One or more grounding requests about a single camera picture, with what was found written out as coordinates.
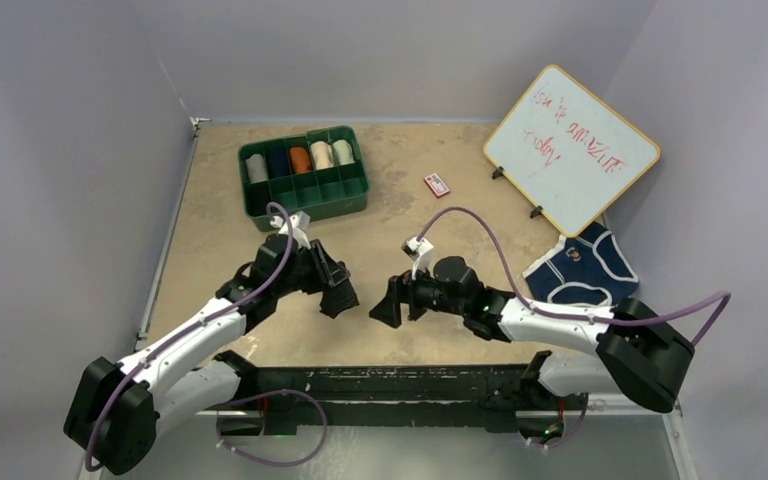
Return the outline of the black striped underwear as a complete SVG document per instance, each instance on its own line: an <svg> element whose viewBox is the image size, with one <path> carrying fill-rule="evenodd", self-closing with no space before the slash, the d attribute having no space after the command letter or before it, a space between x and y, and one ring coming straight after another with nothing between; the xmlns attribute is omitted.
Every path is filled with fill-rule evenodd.
<svg viewBox="0 0 768 480"><path fill-rule="evenodd" d="M334 319L342 312L359 305L358 295L350 279L345 278L323 290L319 308L323 315Z"/></svg>

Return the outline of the green divided storage tray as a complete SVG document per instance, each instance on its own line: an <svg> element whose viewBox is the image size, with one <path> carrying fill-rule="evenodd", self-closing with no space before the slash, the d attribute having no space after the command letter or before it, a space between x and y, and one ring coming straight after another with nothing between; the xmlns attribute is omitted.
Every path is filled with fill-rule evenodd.
<svg viewBox="0 0 768 480"><path fill-rule="evenodd" d="M244 160L253 154L263 154L272 147L289 148L301 146L310 153L310 145L325 141L330 145L338 139L348 140L353 147L356 162L324 170L313 170L303 174L291 174L266 182L251 184L248 181ZM324 220L361 212L368 205L370 182L360 149L358 137L353 128L345 125L309 130L303 134L258 141L241 146L237 152L242 200L246 216L257 230L272 229L273 214L267 204L275 202L288 212L304 211L312 220Z"/></svg>

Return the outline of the navy white underwear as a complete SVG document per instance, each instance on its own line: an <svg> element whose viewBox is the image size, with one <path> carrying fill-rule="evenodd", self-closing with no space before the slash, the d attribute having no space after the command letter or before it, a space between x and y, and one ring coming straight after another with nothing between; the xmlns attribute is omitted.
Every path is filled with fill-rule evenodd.
<svg viewBox="0 0 768 480"><path fill-rule="evenodd" d="M574 306L614 306L640 283L613 233L598 222L577 237L560 236L523 277L535 300Z"/></svg>

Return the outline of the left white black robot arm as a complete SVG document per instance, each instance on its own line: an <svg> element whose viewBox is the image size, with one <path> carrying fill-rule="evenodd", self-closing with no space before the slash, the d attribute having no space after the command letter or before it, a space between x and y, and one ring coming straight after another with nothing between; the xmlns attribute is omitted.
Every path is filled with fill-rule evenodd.
<svg viewBox="0 0 768 480"><path fill-rule="evenodd" d="M118 361L99 357L88 364L63 427L84 450L84 470L126 473L159 436L196 412L216 404L252 405L254 377L221 360L200 363L250 333L296 292L319 295L319 311L329 318L359 304L345 263L320 241L272 234L189 320Z"/></svg>

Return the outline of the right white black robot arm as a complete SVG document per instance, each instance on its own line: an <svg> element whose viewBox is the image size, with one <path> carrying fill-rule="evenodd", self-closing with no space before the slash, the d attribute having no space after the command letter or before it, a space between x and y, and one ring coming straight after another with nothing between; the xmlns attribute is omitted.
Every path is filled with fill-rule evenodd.
<svg viewBox="0 0 768 480"><path fill-rule="evenodd" d="M648 410L673 410L691 360L692 343L667 323L638 325L648 307L630 300L616 308L538 302L527 307L513 292L481 282L463 258L445 257L432 270L391 277L370 317L397 328L434 311L458 316L483 340L537 342L571 350L551 353L524 376L521 392L536 407L558 396L622 393Z"/></svg>

